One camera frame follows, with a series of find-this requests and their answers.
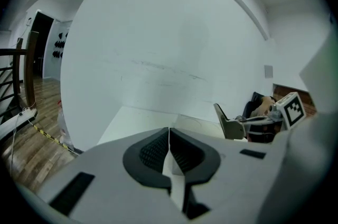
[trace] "metal railing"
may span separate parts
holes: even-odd
[[[0,68],[0,78],[3,75],[7,74],[7,77],[3,78],[3,82],[0,83],[0,88],[2,86],[7,86],[6,89],[0,95],[0,104],[2,101],[13,97],[14,107],[7,108],[4,112],[0,114],[0,118],[8,113],[11,113],[18,109],[18,112],[22,111],[22,105],[26,107],[34,108],[36,106],[35,103],[35,94],[34,94],[34,84],[33,84],[33,63],[34,63],[34,51],[35,45],[37,41],[39,33],[38,32],[30,32],[27,42],[27,48],[21,49],[22,46],[22,38],[18,39],[18,44],[16,49],[0,49],[0,57],[1,56],[13,56],[12,65],[9,67]],[[26,95],[26,103],[20,103],[20,56],[24,55],[24,87],[25,87],[25,95]],[[7,94],[8,90],[13,86],[13,93]]]

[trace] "wooden floor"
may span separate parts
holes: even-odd
[[[21,85],[24,98],[24,86]],[[60,138],[58,101],[61,99],[60,82],[51,78],[34,79],[38,115],[33,122],[53,137]],[[8,170],[11,162],[12,138],[0,149]],[[62,146],[40,134],[28,124],[15,134],[12,177],[14,181],[36,192],[41,183],[76,157]]]

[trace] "white wall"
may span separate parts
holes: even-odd
[[[307,91],[299,77],[330,30],[329,10],[319,0],[272,7],[268,20],[275,40],[274,83]]]
[[[263,43],[261,55],[262,55],[261,63],[263,68],[264,65],[275,67],[276,42],[273,38],[270,38],[269,40]],[[273,82],[274,82],[273,78],[265,78],[264,80],[262,80],[261,87],[257,89],[257,92],[262,95],[273,96],[274,94]]]
[[[38,0],[32,7],[30,7],[27,12],[25,18],[20,20],[13,28],[11,40],[8,44],[8,46],[11,46],[13,48],[13,45],[15,45],[17,38],[22,37],[23,43],[22,48],[25,49],[27,45],[28,35],[31,31],[36,13],[40,11],[43,14],[55,18],[60,21],[64,21],[64,18],[66,17],[67,12],[65,11],[65,7],[62,4],[59,4],[57,2],[54,2],[52,0]],[[31,18],[31,26],[26,28],[26,24],[28,22],[28,19]],[[24,56],[21,56],[20,58],[20,80],[23,80],[24,77]]]
[[[65,41],[65,35],[69,31],[71,21],[68,22],[58,22],[54,20],[50,33],[48,35],[48,40],[46,44],[46,50],[44,55],[44,66],[43,66],[43,78],[54,78],[60,80],[61,73],[61,58],[54,58],[53,52],[59,51],[60,54],[63,52],[63,48],[56,48],[56,41]]]
[[[218,102],[242,114],[262,86],[264,46],[234,0],[84,0],[61,68],[75,147],[97,144],[122,105],[217,122]]]
[[[10,31],[0,31],[0,46],[1,48],[7,48],[10,41]]]
[[[73,21],[82,2],[83,0],[68,0],[63,4],[65,11],[63,21]]]

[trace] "white cable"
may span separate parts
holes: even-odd
[[[67,149],[69,152],[71,152],[71,153],[73,153],[73,154],[80,155],[80,154],[76,153],[75,151],[72,151],[72,150],[70,150],[70,149],[68,149],[68,148],[65,148],[65,149]]]
[[[28,108],[23,108],[21,112],[24,112],[25,110],[30,109],[31,107],[33,107],[35,105],[35,103],[36,103],[36,100],[35,100],[33,105],[31,105]],[[15,122],[14,131],[13,131],[12,151],[11,151],[11,169],[10,169],[11,177],[12,177],[12,166],[13,166],[13,157],[14,157],[14,141],[15,141],[15,134],[16,134],[16,124],[17,124],[19,117],[20,117],[20,115],[18,114],[17,118],[16,118],[16,122]]]
[[[15,139],[15,134],[16,134],[16,124],[17,124],[18,119],[19,119],[19,116],[16,118],[15,127],[14,127],[14,131],[13,131],[12,152],[11,152],[11,169],[10,169],[11,177],[12,177],[13,155],[14,155],[14,139]]]
[[[20,39],[22,38],[22,36],[25,34],[25,32],[27,31],[27,28],[28,28],[29,26],[28,25],[26,25],[26,28],[25,28],[25,30],[24,30],[24,32],[23,32],[23,34],[17,39],[17,43],[15,43],[15,44],[13,44],[13,45],[11,45],[10,46],[10,48],[11,47],[13,47],[13,46],[15,46],[15,45],[17,45],[18,43],[19,43],[19,41],[20,41]]]

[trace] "dark doorway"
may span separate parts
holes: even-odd
[[[54,19],[38,12],[32,25],[31,30],[39,33],[34,52],[33,67],[33,73],[39,77],[42,77],[44,49],[46,47],[49,30],[51,29],[53,21]]]

